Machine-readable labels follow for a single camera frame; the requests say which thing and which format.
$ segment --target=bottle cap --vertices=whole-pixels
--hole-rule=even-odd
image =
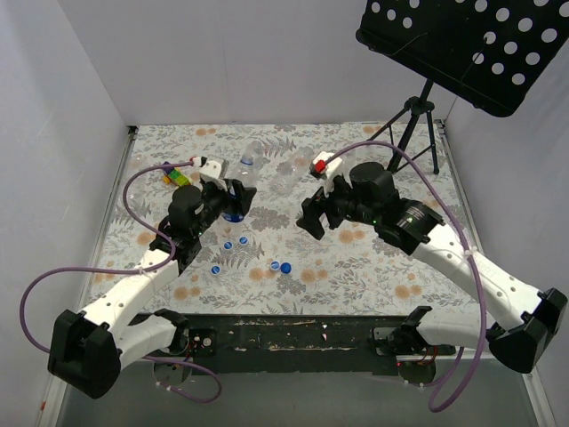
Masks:
[[[293,270],[293,267],[288,262],[283,262],[281,264],[281,273],[289,274]]]

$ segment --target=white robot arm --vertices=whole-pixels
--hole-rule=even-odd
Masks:
[[[188,344],[188,321],[171,310],[159,310],[143,322],[129,326],[158,291],[175,280],[201,250],[200,236],[221,213],[246,215],[255,188],[224,179],[227,162],[196,157],[203,190],[188,185],[172,194],[168,216],[158,229],[176,245],[172,261],[164,262],[170,244],[159,235],[150,244],[132,274],[74,313],[61,313],[53,327],[48,370],[92,398],[105,394],[120,371],[152,351],[180,354]]]
[[[442,217],[421,202],[401,198],[391,173],[379,163],[355,166],[348,183],[339,158],[324,165],[332,154],[320,153],[313,161],[311,173],[325,183],[312,198],[304,200],[303,216],[297,224],[317,239],[325,233],[320,223],[323,215],[331,229],[344,220],[369,224],[386,243],[440,271],[477,299],[467,255]],[[567,298],[556,289],[542,292],[527,285],[477,251],[472,256],[487,311],[496,321],[486,332],[489,349],[507,367],[529,373],[557,333]],[[414,354],[439,344],[476,348],[479,334],[479,316],[443,315],[423,306],[401,327],[382,336],[380,347],[388,354]]]

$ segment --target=black music stand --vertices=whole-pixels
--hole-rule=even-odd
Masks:
[[[407,111],[411,120],[398,143],[405,150],[426,114],[435,173],[437,152],[428,102],[433,84],[496,117],[511,116],[569,37],[566,0],[367,0],[357,40],[427,78],[374,140]],[[394,154],[388,170],[401,170]]]

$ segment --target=red object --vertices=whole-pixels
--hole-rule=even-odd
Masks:
[[[316,165],[314,166],[314,170],[316,173],[322,173],[326,168],[326,162],[324,160],[318,160]]]

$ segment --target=white backdrop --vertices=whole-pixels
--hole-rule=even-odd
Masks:
[[[356,40],[365,0],[59,1],[130,125],[386,119],[424,81]]]
[[[459,100],[446,123],[486,252],[541,289],[569,295],[569,44],[519,110],[495,118]],[[565,315],[538,365],[557,425],[569,425]]]
[[[32,426],[47,356],[20,330],[26,286],[92,257],[127,129],[55,0],[0,0],[0,425]],[[48,278],[28,320],[49,345],[86,276]]]

